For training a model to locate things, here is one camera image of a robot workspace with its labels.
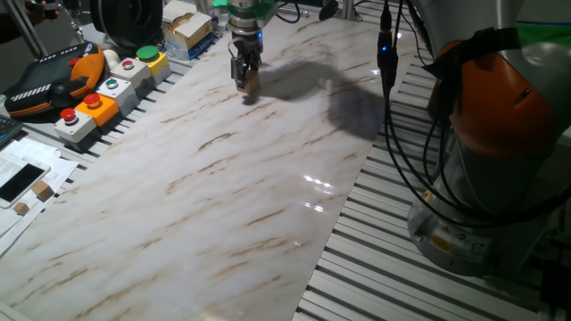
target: orange device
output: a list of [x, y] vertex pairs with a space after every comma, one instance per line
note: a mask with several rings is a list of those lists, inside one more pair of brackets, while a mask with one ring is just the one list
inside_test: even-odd
[[4, 95], [13, 118], [52, 108], [76, 106], [93, 93], [105, 72], [105, 57], [99, 45], [85, 43], [35, 60], [21, 79]]
[[111, 98], [100, 94], [87, 95], [83, 99], [83, 103], [80, 103], [75, 110], [93, 117], [98, 127], [102, 127], [109, 119], [119, 113], [117, 103]]

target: label sticker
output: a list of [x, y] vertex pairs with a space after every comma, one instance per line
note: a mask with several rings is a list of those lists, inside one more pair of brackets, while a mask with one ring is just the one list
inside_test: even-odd
[[491, 239], [468, 234], [443, 222], [439, 223], [430, 238], [430, 243], [437, 249], [475, 263], [482, 262], [490, 241]]

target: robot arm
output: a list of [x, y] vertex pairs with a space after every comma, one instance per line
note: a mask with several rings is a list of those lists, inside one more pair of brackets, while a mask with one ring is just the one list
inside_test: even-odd
[[249, 83], [257, 78], [261, 64], [261, 29], [276, 14], [277, 3], [271, 0], [215, 0], [212, 7], [216, 11], [228, 9], [232, 32], [232, 40], [228, 44], [232, 55], [232, 79], [236, 82], [238, 91], [250, 93], [255, 88], [249, 86]]

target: green light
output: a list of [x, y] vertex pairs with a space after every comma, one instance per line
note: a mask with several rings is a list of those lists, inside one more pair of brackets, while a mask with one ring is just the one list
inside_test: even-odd
[[114, 89], [114, 88], [117, 88], [117, 86], [119, 85], [119, 83], [118, 83], [117, 80], [115, 80], [115, 79], [109, 79], [109, 80], [107, 80], [107, 82], [105, 83], [105, 85], [106, 85], [107, 88], [109, 88], [109, 89]]

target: black cable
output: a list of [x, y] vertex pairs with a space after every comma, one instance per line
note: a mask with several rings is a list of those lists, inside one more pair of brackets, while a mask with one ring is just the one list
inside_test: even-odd
[[377, 1], [369, 1], [369, 0], [361, 0], [358, 3], [354, 4], [353, 7], [356, 7], [360, 4], [380, 4]]
[[407, 23], [409, 24], [410, 29], [412, 29], [412, 33], [414, 34], [414, 41], [417, 43], [417, 54], [418, 54], [418, 58], [420, 59], [420, 62], [422, 62], [423, 65], [426, 66], [425, 61], [422, 59], [422, 56], [420, 55], [420, 45], [418, 43], [418, 35], [417, 35], [417, 31], [414, 29], [414, 27], [412, 26], [412, 24], [409, 22], [409, 20], [407, 19], [407, 17], [405, 15], [402, 15], [402, 18], [407, 21]]
[[[402, 6], [399, 6], [399, 12], [402, 11]], [[399, 21], [398, 19], [400, 19], [400, 14], [397, 16], [397, 26], [399, 25]], [[419, 173], [414, 169], [414, 167], [412, 166], [412, 164], [410, 163], [408, 157], [406, 156], [406, 154], [404, 153], [401, 144], [399, 143], [399, 140], [397, 138], [396, 135], [396, 131], [394, 129], [394, 125], [393, 125], [393, 118], [390, 112], [390, 90], [386, 91], [386, 95], [385, 95], [385, 141], [386, 141], [386, 145], [387, 145], [387, 150], [389, 152], [389, 155], [391, 156], [391, 159], [393, 160], [394, 166], [397, 168], [397, 171], [399, 172], [399, 174], [401, 175], [401, 178], [403, 180], [403, 182], [405, 183], [405, 185], [413, 192], [413, 194], [428, 208], [430, 209], [436, 216], [438, 216], [439, 218], [446, 220], [446, 221], [450, 221], [458, 226], [465, 226], [465, 227], [491, 227], [491, 226], [501, 226], [501, 225], [507, 225], [505, 223], [498, 223], [498, 222], [494, 222], [493, 224], [465, 224], [465, 223], [460, 223], [457, 222], [456, 220], [452, 220], [450, 218], [445, 217], [442, 213], [440, 213], [438, 210], [436, 210], [434, 207], [432, 207], [420, 194], [417, 193], [416, 189], [410, 184], [409, 180], [406, 178], [406, 176], [404, 175], [404, 173], [402, 172], [401, 166], [399, 165], [399, 163], [397, 162], [395, 156], [394, 156], [394, 152], [393, 149], [391, 147], [391, 143], [390, 143], [390, 138], [389, 138], [389, 128], [391, 129], [391, 134], [393, 136], [393, 140], [395, 145], [397, 146], [397, 150], [399, 151], [399, 153], [401, 154], [402, 159], [404, 160], [404, 162], [407, 164], [407, 166], [409, 167], [410, 172], [412, 172], [412, 174], [418, 179], [418, 181], [420, 181], [427, 189], [428, 191], [430, 191], [432, 194], [434, 194], [436, 197], [438, 197], [440, 200], [442, 200], [443, 202], [445, 202], [447, 205], [451, 206], [452, 208], [454, 208], [455, 210], [463, 213], [464, 215], [468, 216], [469, 218], [472, 218], [471, 215], [468, 215], [467, 209], [462, 209], [458, 204], [452, 203], [450, 202], [448, 199], [446, 199], [443, 195], [441, 195], [438, 191], [436, 191], [431, 185], [429, 185], [420, 175]], [[480, 216], [483, 216], [482, 213], [475, 213], [474, 211], [470, 211], [472, 215], [477, 215], [480, 214]]]
[[456, 197], [450, 185], [448, 184], [448, 179], [446, 179], [446, 173], [444, 172], [444, 149], [446, 148], [446, 136], [447, 136], [446, 126], [443, 126], [442, 133], [440, 136], [440, 150], [438, 151], [438, 163], [440, 166], [440, 179], [443, 181], [444, 189], [446, 193], [452, 198], [457, 204], [462, 204], [462, 202]]
[[439, 113], [437, 113], [436, 117], [434, 117], [434, 121], [432, 123], [432, 126], [430, 127], [430, 130], [428, 131], [428, 135], [426, 136], [425, 148], [422, 151], [422, 166], [425, 170], [426, 180], [428, 181], [428, 183], [430, 185], [434, 184], [434, 180], [430, 176], [430, 171], [428, 171], [428, 164], [426, 161], [426, 156], [428, 154], [428, 146], [430, 145], [430, 140], [432, 139], [432, 135], [434, 133], [434, 130], [436, 129], [436, 125], [438, 125], [438, 117], [439, 117]]
[[412, 164], [408, 160], [408, 157], [406, 156], [406, 154], [404, 153], [403, 149], [400, 146], [400, 143], [399, 143], [398, 138], [396, 136], [396, 131], [394, 129], [392, 114], [390, 111], [390, 97], [389, 97], [390, 91], [386, 91], [386, 93], [387, 93], [387, 95], [385, 95], [385, 141], [386, 141], [387, 150], [389, 152], [389, 155], [391, 156], [391, 159], [394, 163], [394, 166], [396, 167], [397, 171], [399, 172], [399, 175], [401, 175], [401, 178], [402, 178], [403, 182], [405, 183], [405, 185], [424, 204], [424, 206], [426, 206], [429, 210], [431, 210], [440, 219], [445, 220], [445, 221], [449, 221], [449, 222], [451, 222], [457, 226], [473, 227], [473, 228], [490, 228], [490, 227], [499, 227], [499, 226], [509, 226], [509, 225], [513, 225], [516, 223], [529, 222], [529, 221], [533, 221], [535, 219], [538, 219], [542, 215], [554, 211], [557, 207], [561, 206], [561, 204], [563, 204], [563, 202], [565, 202], [567, 199], [569, 199], [571, 197], [571, 185], [570, 185], [565, 190], [563, 190], [563, 192], [561, 192], [559, 195], [551, 197], [549, 200], [542, 202], [540, 204], [537, 204], [537, 205], [535, 205], [532, 208], [529, 208], [527, 210], [523, 210], [521, 212], [516, 212], [516, 213], [511, 213], [511, 214], [499, 213], [499, 215], [494, 216], [491, 220], [488, 219], [491, 222], [493, 222], [491, 224], [485, 224], [485, 223], [484, 224], [466, 224], [466, 223], [461, 223], [461, 222], [458, 222], [454, 219], [445, 217], [442, 213], [440, 213], [432, 205], [430, 205], [420, 194], [418, 194], [416, 189], [411, 185], [410, 181], [404, 175], [400, 164], [398, 163], [398, 161], [396, 160], [396, 157], [394, 156], [393, 148], [391, 147], [390, 137], [388, 135], [389, 128], [390, 128], [391, 133], [393, 135], [393, 140], [395, 142], [395, 145], [397, 146], [397, 149], [399, 150], [399, 153], [401, 154], [402, 159], [405, 161], [405, 163], [409, 167], [410, 172], [412, 172], [412, 174], [418, 179], [418, 181], [420, 181], [423, 185], [425, 185], [427, 187], [428, 191], [430, 191], [434, 196], [438, 197], [441, 201], [445, 202], [447, 205], [451, 206], [452, 208], [454, 208], [455, 210], [457, 210], [458, 212], [460, 212], [461, 214], [463, 214], [469, 218], [477, 219], [477, 220], [483, 220], [485, 218], [476, 218], [476, 217], [471, 217], [471, 216], [472, 215], [478, 215], [478, 214], [480, 216], [485, 216], [485, 214], [482, 211], [479, 211], [479, 213], [478, 213], [478, 211], [476, 211], [475, 209], [467, 208], [466, 206], [462, 206], [460, 204], [454, 204], [454, 203], [448, 201], [440, 193], [438, 193], [432, 186], [428, 185], [424, 179], [422, 179], [422, 177], [414, 169], [414, 167], [412, 166]]
[[290, 20], [280, 16], [279, 13], [276, 13], [276, 17], [283, 22], [292, 23], [292, 24], [297, 23], [297, 21], [299, 21], [302, 18], [302, 12], [300, 11], [300, 6], [297, 4], [297, 0], [294, 1], [294, 5], [295, 5], [295, 10], [297, 11], [297, 18], [295, 18], [294, 21], [290, 21]]

